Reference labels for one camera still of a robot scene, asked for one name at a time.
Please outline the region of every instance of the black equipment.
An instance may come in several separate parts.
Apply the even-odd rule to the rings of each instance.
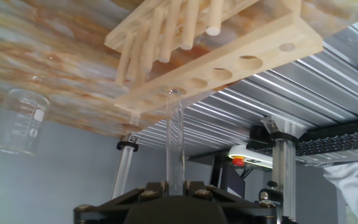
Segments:
[[[74,209],[74,224],[277,223],[273,203],[249,202],[203,182],[186,182],[183,196],[166,195],[167,187],[148,183],[97,207],[80,205]]]

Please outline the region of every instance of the metal rod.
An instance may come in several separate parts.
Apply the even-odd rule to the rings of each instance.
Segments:
[[[185,146],[182,93],[171,90],[167,98],[167,182],[168,195],[183,195]]]
[[[111,199],[114,199],[125,192],[125,186],[127,184],[129,166],[131,165],[133,152],[134,148],[130,146],[125,146],[121,150],[121,157],[118,163],[116,178],[114,179]]]
[[[283,216],[295,221],[295,144],[278,139],[273,147],[272,179],[278,184],[277,190],[283,193]]]

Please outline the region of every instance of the corrugated metal panel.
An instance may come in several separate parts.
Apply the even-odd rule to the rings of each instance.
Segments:
[[[242,144],[248,129],[276,114],[307,128],[358,119],[358,23],[324,40],[324,51],[256,74],[185,110],[186,155]],[[165,122],[141,143],[165,149]]]

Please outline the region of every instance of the wooden dowel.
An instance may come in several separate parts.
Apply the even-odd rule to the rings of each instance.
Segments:
[[[128,69],[129,56],[131,54],[132,44],[134,42],[134,34],[127,32],[125,37],[124,48],[122,50],[121,58],[119,59],[118,70],[116,75],[116,84],[119,86],[124,85],[125,75]]]
[[[160,58],[162,63],[168,63],[171,58],[172,42],[178,24],[181,0],[171,0],[167,21],[165,23],[164,39],[161,46]]]
[[[223,0],[211,0],[209,6],[208,28],[206,33],[216,36],[221,32]]]
[[[187,1],[186,21],[185,21],[185,25],[183,26],[183,33],[181,37],[181,46],[180,46],[183,50],[190,50],[193,47],[199,6],[200,4],[198,0]]]
[[[140,64],[142,65],[143,62],[144,62],[144,53],[146,52],[146,48],[147,48],[147,45],[145,44],[143,46],[143,53],[142,55],[140,56]],[[139,66],[137,68],[137,73],[136,73],[136,77],[135,77],[135,80],[132,82],[132,85],[131,85],[131,90],[134,90],[136,88],[139,88],[141,87],[144,83],[146,82],[146,73],[144,72],[143,68],[141,66]]]
[[[144,52],[144,60],[142,63],[143,70],[150,72],[153,67],[155,57],[155,46],[160,37],[161,24],[163,19],[163,11],[160,7],[154,9],[152,27],[149,32],[149,38],[147,39],[147,45]]]
[[[136,33],[135,44],[131,52],[131,61],[129,62],[127,78],[131,81],[135,80],[136,73],[138,71],[137,68],[139,67],[140,56],[142,55],[147,29],[147,21],[142,21],[140,23],[139,30]]]

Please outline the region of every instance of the glass tube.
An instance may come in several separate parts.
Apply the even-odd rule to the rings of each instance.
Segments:
[[[171,90],[167,98],[167,182],[169,196],[183,195],[185,147],[183,142],[182,93]]]

